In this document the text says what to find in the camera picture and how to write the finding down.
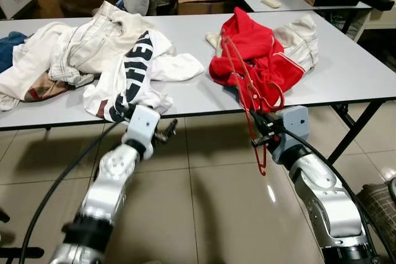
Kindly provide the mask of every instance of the table leg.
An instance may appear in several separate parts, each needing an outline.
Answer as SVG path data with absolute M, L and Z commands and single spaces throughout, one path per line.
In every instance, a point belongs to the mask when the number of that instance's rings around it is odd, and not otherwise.
M 353 19 L 356 17 L 357 14 L 358 14 L 358 10 L 357 9 L 351 9 L 349 11 L 349 14 L 348 14 L 348 16 L 346 17 L 346 20 L 345 20 L 345 24 L 344 24 L 344 26 L 342 27 L 342 30 L 341 30 L 342 33 L 347 34 L 348 29 L 349 29 L 350 25 L 352 24 Z
M 341 119 L 348 125 L 350 130 L 327 159 L 330 164 L 334 164 L 334 162 L 341 156 L 341 154 L 347 149 L 352 140 L 355 139 L 355 137 L 360 133 L 360 131 L 368 123 L 368 121 L 370 121 L 372 116 L 376 113 L 376 111 L 383 103 L 384 101 L 371 102 L 356 122 L 349 116 L 348 108 L 345 107 L 344 104 L 337 104 L 332 106 L 337 114 L 341 117 Z

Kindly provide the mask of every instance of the white sleeve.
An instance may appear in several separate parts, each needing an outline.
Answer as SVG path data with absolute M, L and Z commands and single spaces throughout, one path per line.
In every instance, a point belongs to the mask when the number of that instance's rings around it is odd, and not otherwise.
M 153 61 L 151 79 L 178 82 L 189 80 L 203 71 L 204 66 L 193 55 L 162 55 Z

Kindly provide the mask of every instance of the remote control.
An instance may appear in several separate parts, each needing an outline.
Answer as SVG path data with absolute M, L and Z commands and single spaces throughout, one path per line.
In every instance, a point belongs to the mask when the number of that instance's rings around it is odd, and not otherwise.
M 272 7 L 273 9 L 278 9 L 281 6 L 280 2 L 275 0 L 261 0 L 261 2 Z

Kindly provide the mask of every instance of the white clothing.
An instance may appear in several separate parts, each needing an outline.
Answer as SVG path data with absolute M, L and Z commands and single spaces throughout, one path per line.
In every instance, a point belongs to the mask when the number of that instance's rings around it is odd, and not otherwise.
M 135 104 L 150 106 L 164 113 L 173 100 L 166 93 L 155 91 L 150 86 L 150 78 L 154 60 L 171 51 L 172 44 L 165 35 L 148 29 L 128 53 L 113 58 L 113 66 L 102 72 L 96 87 L 87 87 L 84 108 L 113 122 L 130 119 Z
M 63 36 L 55 45 L 49 77 L 76 87 L 93 80 L 115 57 L 122 56 L 147 29 L 156 26 L 104 1 L 92 20 Z
M 286 56 L 299 64 L 305 72 L 319 62 L 316 24 L 310 15 L 276 28 L 273 35 L 284 47 Z
M 19 99 L 0 94 L 0 111 L 10 111 L 19 103 Z
M 12 67 L 0 75 L 0 93 L 24 100 L 36 79 L 50 68 L 53 46 L 59 36 L 69 29 L 64 23 L 49 23 L 27 38 L 24 44 L 15 46 Z
M 152 80 L 179 82 L 189 80 L 204 71 L 204 66 L 191 54 L 164 54 L 153 61 Z

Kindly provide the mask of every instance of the black lettering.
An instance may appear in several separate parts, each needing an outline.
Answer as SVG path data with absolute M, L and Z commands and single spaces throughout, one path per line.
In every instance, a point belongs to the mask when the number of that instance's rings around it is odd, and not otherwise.
M 127 56 L 128 58 L 143 58 L 146 61 L 149 61 L 153 56 L 153 51 L 147 48 L 143 48 L 142 46 L 136 45 L 128 53 L 126 53 L 125 56 Z
M 114 122 L 121 122 L 124 120 L 125 106 L 123 106 L 124 97 L 118 94 L 114 106 L 110 107 L 110 117 Z
M 139 90 L 140 86 L 131 83 L 131 86 L 126 90 L 126 101 L 132 101 L 135 98 L 137 92 L 139 92 Z
M 144 33 L 143 34 L 141 34 L 140 36 L 139 36 L 139 38 L 137 39 L 137 41 L 140 41 L 140 40 L 148 40 L 148 45 L 153 45 L 152 43 L 151 43 L 151 39 L 150 39 L 150 35 L 149 35 L 149 31 L 148 30 L 146 30 L 146 31 L 144 31 Z
M 135 108 L 136 108 L 136 104 L 128 103 L 128 108 L 126 109 L 126 112 L 125 112 L 125 118 L 131 120 L 131 117 L 135 112 Z
M 132 79 L 132 80 L 137 80 L 138 82 L 142 83 L 144 80 L 145 75 L 144 74 L 139 74 L 135 71 L 135 69 L 129 69 L 126 72 L 126 78 L 127 79 Z
M 143 62 L 139 62 L 139 61 L 136 61 L 136 62 L 125 62 L 124 65 L 125 65 L 126 69 L 127 68 L 135 68 L 135 69 L 142 69 L 144 71 L 147 70 L 147 66 Z
M 143 36 L 143 37 L 140 37 L 140 38 L 141 39 L 136 41 L 136 44 L 144 43 L 145 45 L 153 46 L 153 44 L 151 43 L 150 35 Z

